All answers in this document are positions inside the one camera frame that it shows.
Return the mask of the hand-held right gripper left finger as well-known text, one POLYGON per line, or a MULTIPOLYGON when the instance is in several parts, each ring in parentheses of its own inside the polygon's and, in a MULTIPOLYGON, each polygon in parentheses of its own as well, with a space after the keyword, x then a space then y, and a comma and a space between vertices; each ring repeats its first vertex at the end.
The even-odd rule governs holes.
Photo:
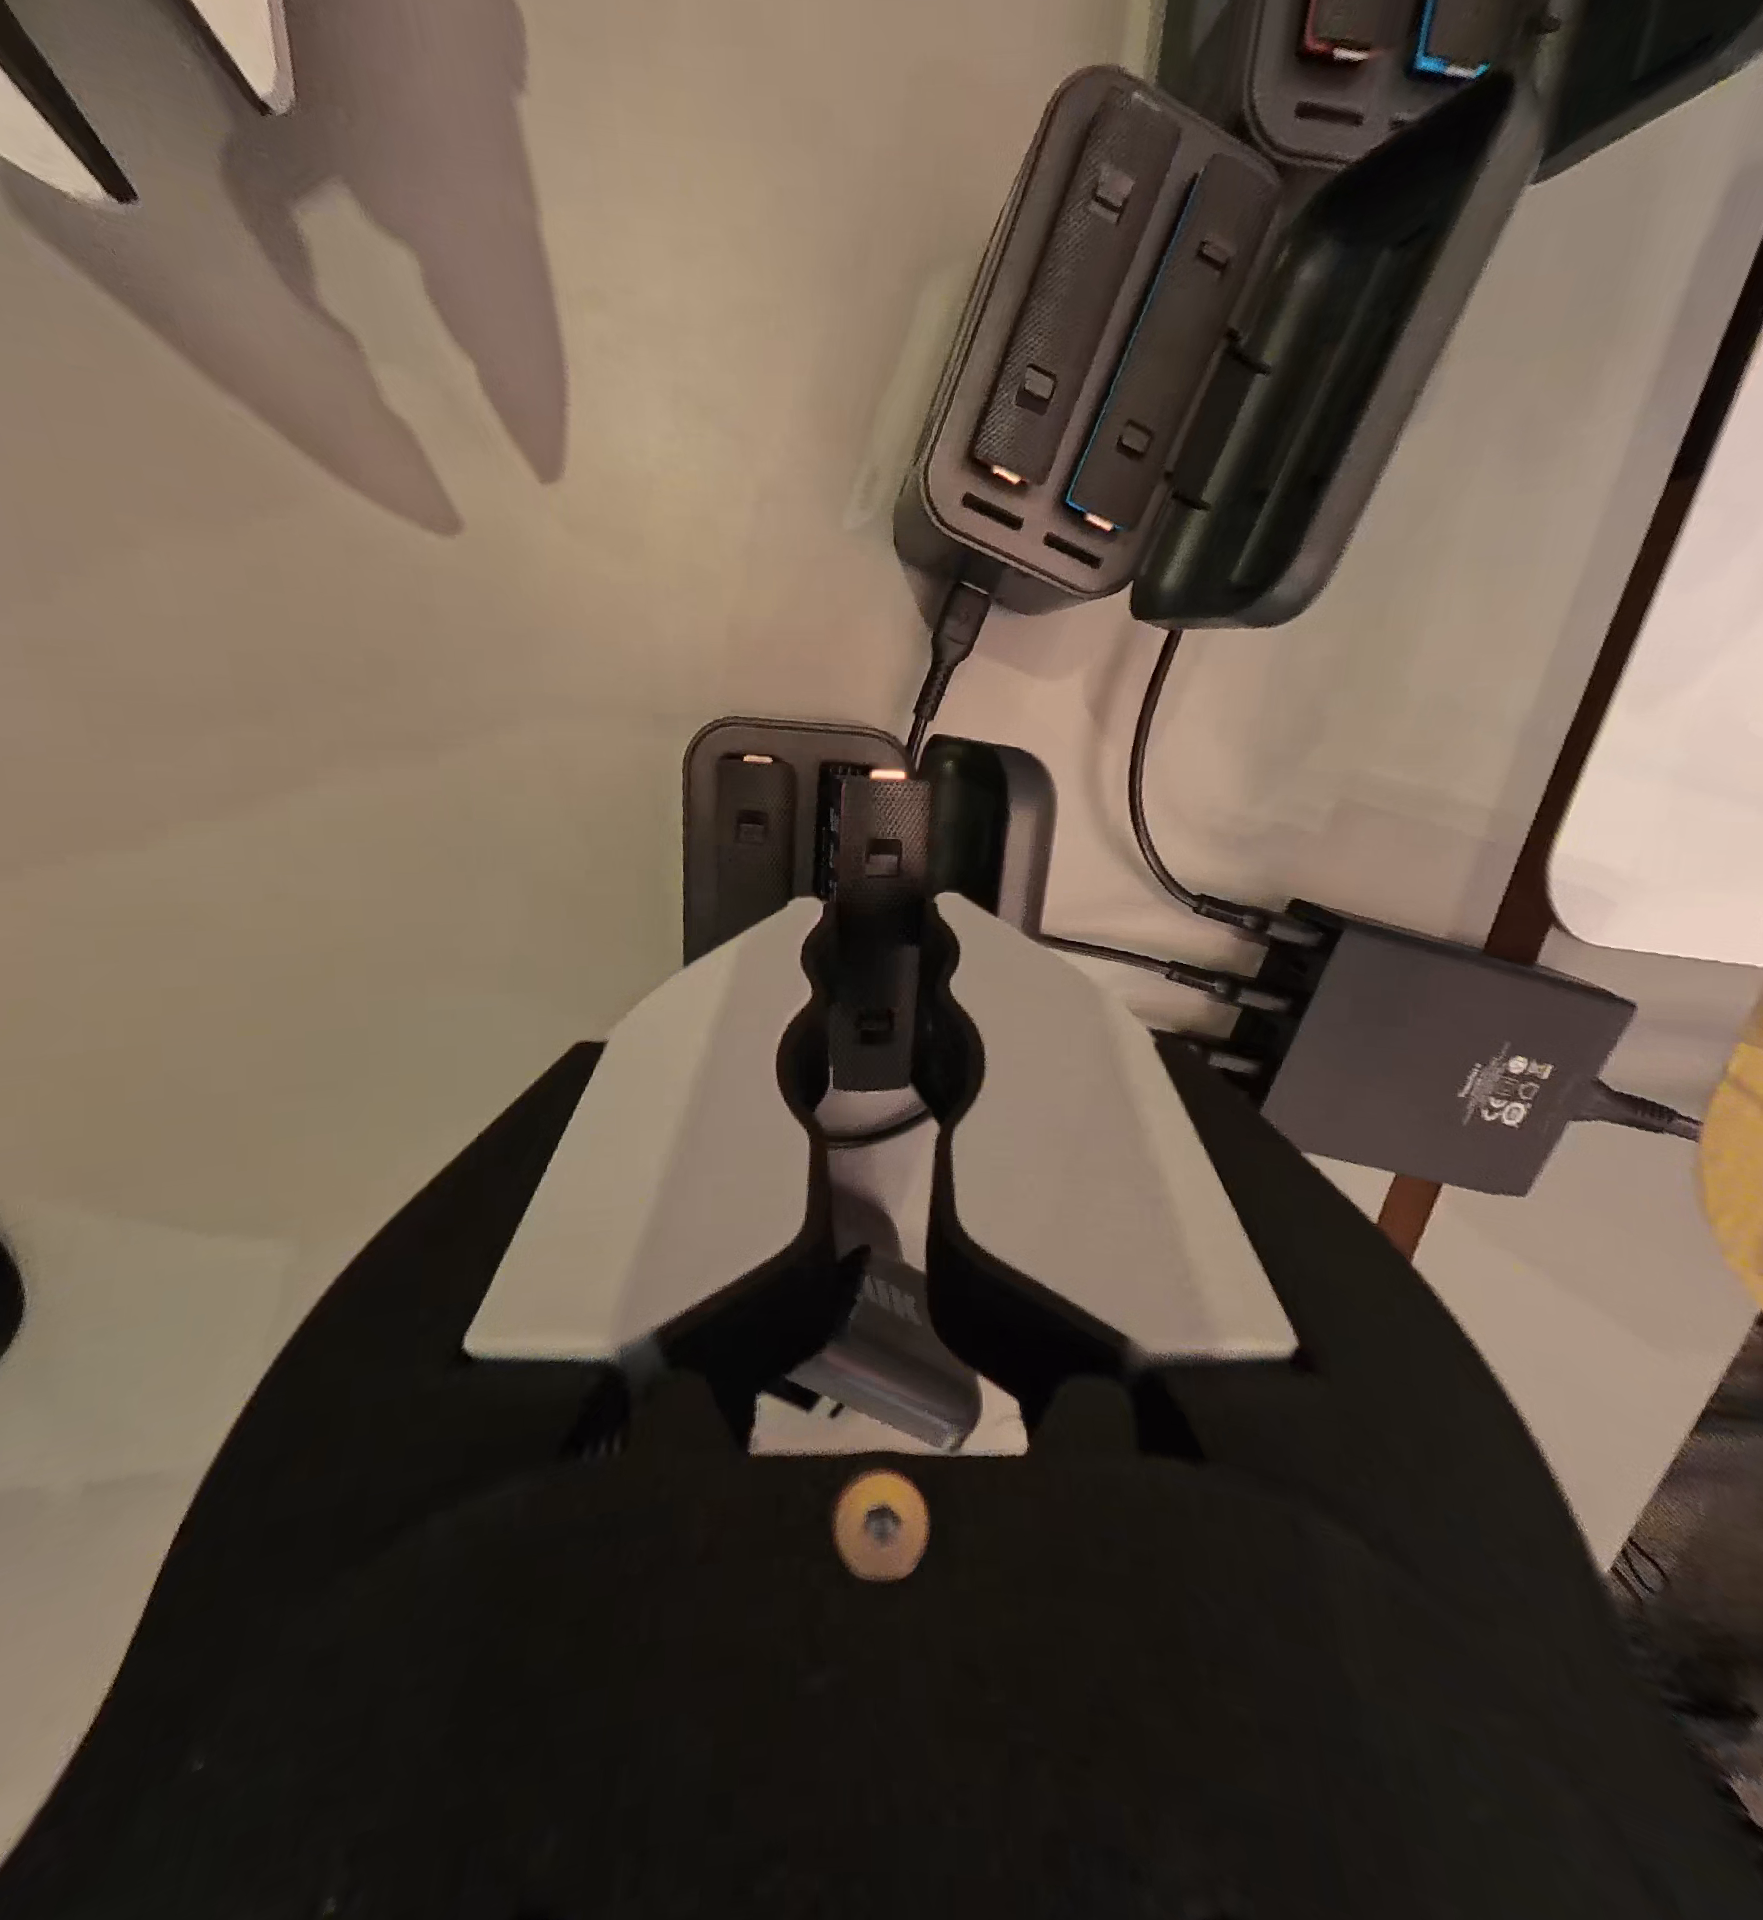
POLYGON ((845 1327, 818 998, 830 925, 791 901, 611 1033, 470 1318, 475 1361, 609 1366, 635 1402, 699 1379, 738 1448, 761 1396, 845 1327))

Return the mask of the black usb charging hub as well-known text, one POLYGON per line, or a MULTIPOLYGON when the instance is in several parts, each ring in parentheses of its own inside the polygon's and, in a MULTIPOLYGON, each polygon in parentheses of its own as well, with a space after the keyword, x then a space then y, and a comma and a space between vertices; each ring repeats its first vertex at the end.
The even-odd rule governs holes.
POLYGON ((1299 1151, 1493 1195, 1526 1195, 1635 1019, 1583 979, 1309 901, 1309 946, 1275 944, 1228 1037, 1299 1151))

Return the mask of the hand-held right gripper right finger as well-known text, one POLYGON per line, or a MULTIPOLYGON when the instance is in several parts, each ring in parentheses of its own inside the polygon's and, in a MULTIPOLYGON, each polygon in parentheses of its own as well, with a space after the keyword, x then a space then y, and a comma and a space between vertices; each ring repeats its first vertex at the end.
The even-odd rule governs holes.
POLYGON ((924 917, 926 1229, 941 1341, 1026 1446, 1072 1379, 1127 1396, 1297 1357, 1288 1310, 1148 1029, 957 894, 924 917))

